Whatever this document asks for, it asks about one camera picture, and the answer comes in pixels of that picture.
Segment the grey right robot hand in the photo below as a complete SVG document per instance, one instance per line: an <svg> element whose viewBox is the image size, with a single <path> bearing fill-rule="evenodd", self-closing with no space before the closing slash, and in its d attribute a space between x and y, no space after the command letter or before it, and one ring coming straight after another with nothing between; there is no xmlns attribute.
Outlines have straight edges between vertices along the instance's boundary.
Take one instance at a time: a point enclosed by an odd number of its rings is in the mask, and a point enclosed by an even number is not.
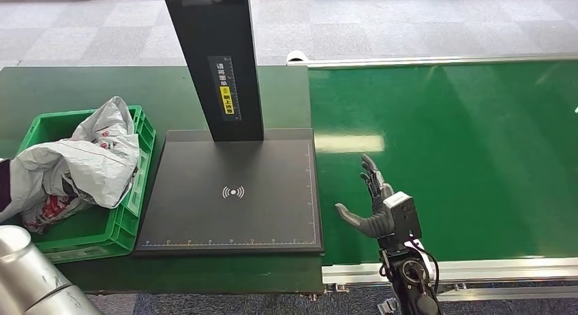
<svg viewBox="0 0 578 315"><path fill-rule="evenodd" d="M382 173L375 162L365 153L361 155L361 166L363 172L361 179L367 186L371 198L372 215L361 217L350 212L341 203L335 204L335 208L345 222L363 233L365 236L379 239L391 234L394 230L394 223L391 219L391 212L386 210L384 201L394 195L393 188L384 180Z"/></svg>

